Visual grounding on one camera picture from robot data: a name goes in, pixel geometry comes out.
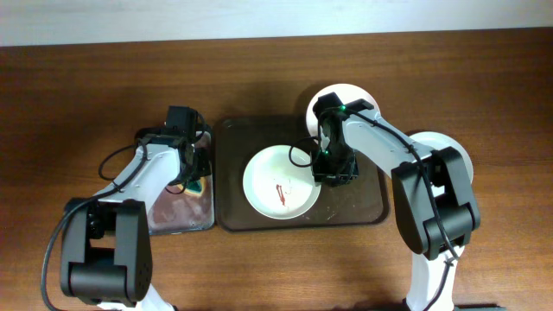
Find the green and yellow scrub sponge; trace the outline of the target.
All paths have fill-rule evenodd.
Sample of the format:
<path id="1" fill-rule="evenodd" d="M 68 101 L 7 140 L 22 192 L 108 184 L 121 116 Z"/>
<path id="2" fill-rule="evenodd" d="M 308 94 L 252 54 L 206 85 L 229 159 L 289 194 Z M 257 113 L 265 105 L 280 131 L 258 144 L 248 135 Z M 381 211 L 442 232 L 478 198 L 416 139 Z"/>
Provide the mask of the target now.
<path id="1" fill-rule="evenodd" d="M 207 190 L 207 178 L 200 177 L 198 180 L 190 181 L 184 187 L 184 193 L 186 195 L 201 197 Z"/>

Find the cream plate with red stain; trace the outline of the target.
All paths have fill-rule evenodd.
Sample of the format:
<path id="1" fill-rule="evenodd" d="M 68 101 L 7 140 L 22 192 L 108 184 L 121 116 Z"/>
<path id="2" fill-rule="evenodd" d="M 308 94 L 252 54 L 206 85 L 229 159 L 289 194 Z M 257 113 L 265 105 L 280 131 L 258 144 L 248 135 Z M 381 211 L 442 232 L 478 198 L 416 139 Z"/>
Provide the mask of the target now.
<path id="1" fill-rule="evenodd" d="M 310 155 L 289 145 L 257 152 L 247 163 L 243 190 L 250 205 L 270 219 L 294 219 L 315 205 L 321 185 L 307 165 Z"/>

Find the pale blue plate with stain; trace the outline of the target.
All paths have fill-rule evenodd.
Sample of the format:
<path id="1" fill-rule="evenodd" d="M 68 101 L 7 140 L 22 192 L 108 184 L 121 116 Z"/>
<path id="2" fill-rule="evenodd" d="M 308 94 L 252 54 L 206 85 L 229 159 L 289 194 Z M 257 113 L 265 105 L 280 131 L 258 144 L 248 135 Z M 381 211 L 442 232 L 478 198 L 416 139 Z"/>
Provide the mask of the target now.
<path id="1" fill-rule="evenodd" d="M 450 193 L 455 181 L 450 180 L 448 171 L 443 162 L 433 158 L 433 151 L 441 151 L 451 148 L 456 151 L 457 157 L 454 158 L 453 177 L 459 175 L 459 168 L 464 168 L 466 172 L 462 180 L 468 180 L 472 183 L 474 177 L 474 168 L 472 161 L 467 151 L 452 137 L 434 131 L 418 132 L 409 136 L 409 143 L 416 151 L 418 158 L 423 165 L 423 171 L 427 175 L 430 189 L 434 197 Z M 405 176 L 405 180 L 401 180 L 404 188 L 404 194 L 407 200 L 413 201 L 422 199 L 428 201 L 428 191 L 424 178 L 420 175 L 421 170 L 418 166 L 418 161 L 413 160 L 414 165 L 413 175 L 410 172 Z"/>

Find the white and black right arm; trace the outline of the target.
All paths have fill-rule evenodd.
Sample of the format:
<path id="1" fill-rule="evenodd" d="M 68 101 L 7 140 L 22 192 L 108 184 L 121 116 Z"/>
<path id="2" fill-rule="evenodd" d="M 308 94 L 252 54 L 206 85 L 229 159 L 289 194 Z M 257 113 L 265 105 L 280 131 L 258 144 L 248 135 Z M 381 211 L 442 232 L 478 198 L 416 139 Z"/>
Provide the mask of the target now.
<path id="1" fill-rule="evenodd" d="M 462 153 L 419 143 L 368 100 L 343 103 L 334 92 L 310 104 L 306 122 L 317 142 L 309 164 L 315 181 L 345 186 L 359 174 L 357 154 L 391 178 L 397 228 L 413 254 L 405 307 L 453 310 L 457 265 L 481 220 Z"/>

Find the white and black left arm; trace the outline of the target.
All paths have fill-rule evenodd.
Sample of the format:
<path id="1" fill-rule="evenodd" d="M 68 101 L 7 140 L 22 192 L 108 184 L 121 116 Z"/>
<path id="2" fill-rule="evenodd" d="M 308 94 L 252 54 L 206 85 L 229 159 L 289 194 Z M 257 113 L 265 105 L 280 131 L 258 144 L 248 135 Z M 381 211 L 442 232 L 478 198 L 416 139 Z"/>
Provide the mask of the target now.
<path id="1" fill-rule="evenodd" d="M 209 175 L 209 155 L 183 136 L 147 135 L 131 147 L 132 161 L 110 185 L 67 203 L 60 288 L 104 310 L 172 310 L 152 284 L 148 212 L 168 186 Z"/>

